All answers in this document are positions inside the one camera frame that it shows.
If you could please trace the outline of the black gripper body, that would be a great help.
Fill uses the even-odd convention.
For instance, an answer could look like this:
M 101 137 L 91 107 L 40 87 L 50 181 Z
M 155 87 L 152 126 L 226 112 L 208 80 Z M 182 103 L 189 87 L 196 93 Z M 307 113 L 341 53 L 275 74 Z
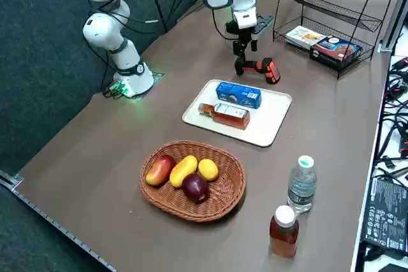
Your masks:
M 225 30 L 228 34 L 235 35 L 234 38 L 227 38 L 227 40 L 235 41 L 235 40 L 243 40 L 243 41 L 257 41 L 258 40 L 258 30 L 259 26 L 256 24 L 255 26 L 248 27 L 245 29 L 240 29 L 238 24 L 235 20 L 231 20 L 225 23 Z

